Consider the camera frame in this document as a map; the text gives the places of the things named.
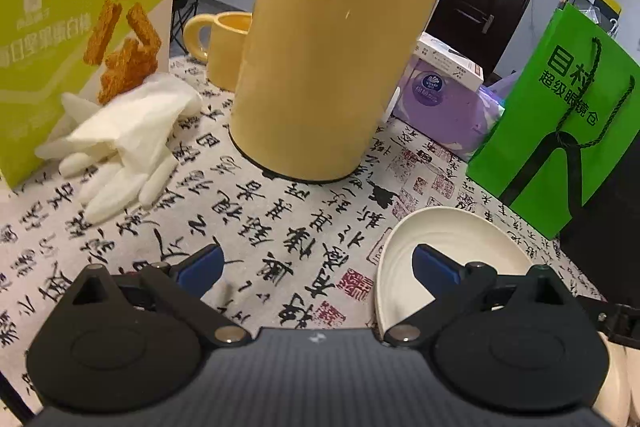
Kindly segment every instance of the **yellow mug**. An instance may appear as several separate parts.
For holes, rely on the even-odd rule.
[[[207,25],[211,26],[208,50],[200,40],[200,30]],[[191,55],[207,63],[207,78],[215,86],[236,90],[249,26],[251,14],[246,12],[203,13],[185,24],[184,45]]]

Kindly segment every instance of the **green paper bag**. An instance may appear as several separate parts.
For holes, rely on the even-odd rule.
[[[640,67],[575,7],[556,10],[467,175],[555,237],[640,129]]]

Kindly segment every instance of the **snack box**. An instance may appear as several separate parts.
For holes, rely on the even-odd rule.
[[[469,161],[504,112],[483,86],[467,89],[457,79],[413,55],[400,80],[396,118]]]
[[[480,66],[428,33],[422,34],[415,45],[414,54],[455,78],[467,89],[477,91],[484,82]]]
[[[172,0],[0,1],[0,171],[15,186],[70,131],[62,92],[105,104],[168,70]]]

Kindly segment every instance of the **mug handle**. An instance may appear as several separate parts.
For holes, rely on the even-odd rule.
[[[200,40],[200,30],[203,26],[213,25],[218,17],[211,13],[202,13],[196,15],[187,21],[184,25],[182,38],[188,52],[201,62],[209,60],[209,54]]]

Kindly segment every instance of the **kettle base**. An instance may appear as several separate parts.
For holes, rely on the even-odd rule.
[[[286,174],[280,174],[279,172],[272,171],[270,168],[267,168],[264,165],[260,165],[256,160],[251,158],[251,156],[249,156],[242,149],[240,149],[240,147],[238,146],[238,144],[234,140],[234,137],[231,134],[231,130],[230,129],[229,129],[229,138],[231,139],[231,143],[234,145],[234,147],[236,149],[238,149],[238,152],[242,155],[242,157],[245,160],[247,160],[249,163],[251,163],[252,165],[256,166],[258,169],[260,169],[262,171],[262,175],[265,178],[268,178],[270,180],[280,179],[280,180],[286,180],[286,181],[289,181],[289,182],[304,183],[306,185],[324,185],[324,184],[327,184],[327,183],[337,183],[337,182],[340,182],[342,180],[345,180],[349,176],[351,176],[358,169],[358,166],[356,166],[356,168],[353,169],[353,171],[349,172],[349,174],[347,174],[346,176],[341,176],[340,178],[335,178],[333,180],[305,180],[305,179],[302,179],[302,178],[293,178],[292,176],[287,176]]]

